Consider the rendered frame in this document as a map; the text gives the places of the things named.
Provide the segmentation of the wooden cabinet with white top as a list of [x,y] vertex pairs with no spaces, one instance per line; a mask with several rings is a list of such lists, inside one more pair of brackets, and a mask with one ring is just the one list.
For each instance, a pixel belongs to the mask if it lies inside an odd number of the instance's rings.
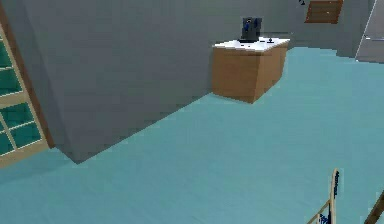
[[258,42],[237,40],[213,45],[212,92],[253,104],[282,77],[289,39],[261,37]]

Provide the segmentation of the grey room door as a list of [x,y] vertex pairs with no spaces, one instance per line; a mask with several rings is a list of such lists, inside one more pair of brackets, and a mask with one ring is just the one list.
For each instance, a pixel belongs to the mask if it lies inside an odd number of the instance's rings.
[[375,0],[355,59],[384,64],[384,0]]

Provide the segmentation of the brown wooden post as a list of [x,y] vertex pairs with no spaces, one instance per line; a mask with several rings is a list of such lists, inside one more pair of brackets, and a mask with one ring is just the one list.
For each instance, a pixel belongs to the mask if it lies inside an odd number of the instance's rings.
[[376,224],[376,222],[379,220],[383,211],[384,211],[384,190],[382,191],[375,205],[371,209],[369,215],[364,221],[364,224]]

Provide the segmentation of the brown wooden wall cupboard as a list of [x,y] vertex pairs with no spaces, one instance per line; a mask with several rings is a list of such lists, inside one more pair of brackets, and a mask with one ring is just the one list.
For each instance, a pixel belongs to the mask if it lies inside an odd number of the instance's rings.
[[311,0],[306,23],[337,24],[344,0]]

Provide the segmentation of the pale wooden chair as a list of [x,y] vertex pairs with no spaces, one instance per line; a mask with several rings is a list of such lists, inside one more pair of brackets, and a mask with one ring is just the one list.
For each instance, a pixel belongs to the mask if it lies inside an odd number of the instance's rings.
[[336,196],[338,193],[340,172],[333,170],[329,198],[323,206],[309,219],[307,224],[336,224]]

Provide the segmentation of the black coffee machine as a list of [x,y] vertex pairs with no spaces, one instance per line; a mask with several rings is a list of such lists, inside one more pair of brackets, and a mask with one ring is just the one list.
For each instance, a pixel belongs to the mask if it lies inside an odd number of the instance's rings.
[[261,18],[245,17],[243,19],[242,34],[238,41],[240,43],[257,42],[260,37],[261,23]]

